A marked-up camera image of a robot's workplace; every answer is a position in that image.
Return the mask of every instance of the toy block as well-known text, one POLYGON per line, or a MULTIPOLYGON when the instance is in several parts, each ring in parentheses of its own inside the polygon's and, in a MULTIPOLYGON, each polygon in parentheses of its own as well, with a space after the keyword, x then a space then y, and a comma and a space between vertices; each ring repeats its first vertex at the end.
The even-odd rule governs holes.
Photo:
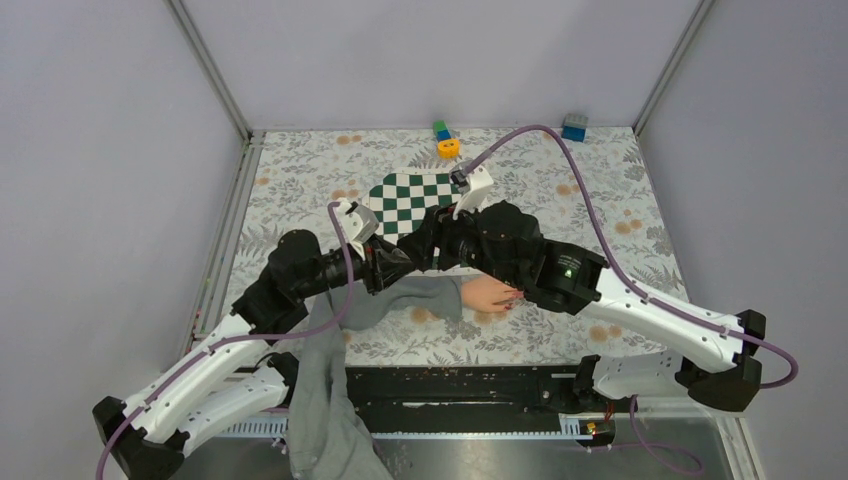
POLYGON ((444 120, 439 120, 438 122, 433 122, 433 133, 435 133, 436 135, 438 135, 439 132, 441 132, 442 130, 447 131, 447 129, 448 129, 448 126, 445 125, 444 120))
POLYGON ((586 139, 586 127, 589 125, 589 117, 569 113, 562 121, 562 138, 575 142, 586 139))
POLYGON ((439 142, 439 156, 442 158, 454 158, 459 155, 459 140, 451 138, 439 142))

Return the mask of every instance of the human hand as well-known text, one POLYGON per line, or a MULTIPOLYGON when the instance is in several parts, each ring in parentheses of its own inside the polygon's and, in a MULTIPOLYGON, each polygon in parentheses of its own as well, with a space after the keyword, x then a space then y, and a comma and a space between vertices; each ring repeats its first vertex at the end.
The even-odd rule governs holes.
POLYGON ((524 292, 488 275, 463 283, 460 294, 465 306, 486 313, 507 311, 513 307, 516 299, 524 297, 524 292))

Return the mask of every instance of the floor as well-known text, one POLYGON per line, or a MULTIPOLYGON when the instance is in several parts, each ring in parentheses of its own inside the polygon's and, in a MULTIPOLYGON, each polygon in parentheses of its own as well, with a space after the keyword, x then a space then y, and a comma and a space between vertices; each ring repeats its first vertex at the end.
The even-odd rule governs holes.
MULTIPOLYGON (((470 159, 510 129, 458 129, 470 159)), ((629 128, 590 128, 585 143, 567 141, 580 166, 616 258, 649 285, 686 298, 639 147, 629 128)), ((301 131, 266 134, 225 305, 259 274, 281 234, 307 228, 323 249, 335 246, 326 204, 357 199, 393 172, 446 172, 430 130, 301 131)), ((585 204, 552 138, 525 134, 486 162, 491 201, 507 199, 535 215, 543 234, 600 252, 585 204)), ((198 325, 202 336, 212 325, 198 325)), ((587 354, 637 355, 663 347, 637 333, 584 315, 553 314, 519 304, 507 314, 464 312, 445 322, 423 309, 388 315, 375 328, 345 332, 349 365, 573 363, 587 354)), ((297 342, 280 350, 299 349, 297 342)))

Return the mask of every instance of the orange block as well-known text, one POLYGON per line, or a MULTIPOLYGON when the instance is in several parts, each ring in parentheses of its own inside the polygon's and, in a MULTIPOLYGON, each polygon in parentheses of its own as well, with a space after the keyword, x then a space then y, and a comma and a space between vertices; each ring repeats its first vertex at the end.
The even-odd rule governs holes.
POLYGON ((449 138, 439 142, 439 156, 442 158, 454 158, 459 155, 459 140, 449 138))

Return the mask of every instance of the green block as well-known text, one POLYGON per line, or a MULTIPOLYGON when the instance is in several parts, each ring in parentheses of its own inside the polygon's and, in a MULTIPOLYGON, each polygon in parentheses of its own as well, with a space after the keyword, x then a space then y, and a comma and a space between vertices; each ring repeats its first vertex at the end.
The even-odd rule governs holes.
POLYGON ((433 122, 433 133, 439 133, 442 130, 447 130, 448 126, 445 125, 444 120, 439 120, 438 122, 433 122))

